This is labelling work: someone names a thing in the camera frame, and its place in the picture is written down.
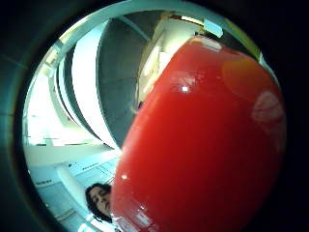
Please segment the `dark hair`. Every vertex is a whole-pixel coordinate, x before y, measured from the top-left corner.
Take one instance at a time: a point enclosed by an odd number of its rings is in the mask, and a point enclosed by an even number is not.
[[[91,185],[90,187],[87,187],[85,191],[88,209],[94,214],[95,219],[98,221],[106,220],[107,222],[111,223],[112,218],[100,212],[97,208],[97,205],[93,202],[93,200],[90,197],[90,191],[95,187],[99,187],[109,193],[111,192],[112,187],[107,184],[95,183]]]

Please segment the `red balloon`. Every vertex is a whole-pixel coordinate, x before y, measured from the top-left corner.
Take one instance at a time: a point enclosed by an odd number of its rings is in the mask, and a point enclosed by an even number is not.
[[[202,37],[173,56],[136,116],[112,191],[124,231],[239,231],[271,191],[286,123],[255,60]]]

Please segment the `balloon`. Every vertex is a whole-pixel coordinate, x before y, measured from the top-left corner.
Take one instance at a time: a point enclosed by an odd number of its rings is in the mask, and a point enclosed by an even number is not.
[[[136,116],[112,191],[124,231],[239,231],[285,147],[280,89],[255,60],[203,37],[173,56]]]

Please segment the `woman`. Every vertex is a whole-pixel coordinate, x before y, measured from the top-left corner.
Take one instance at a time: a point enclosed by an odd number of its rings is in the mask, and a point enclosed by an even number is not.
[[[110,193],[111,186],[107,184],[95,183],[85,191],[89,210],[98,221],[112,223],[110,216]]]

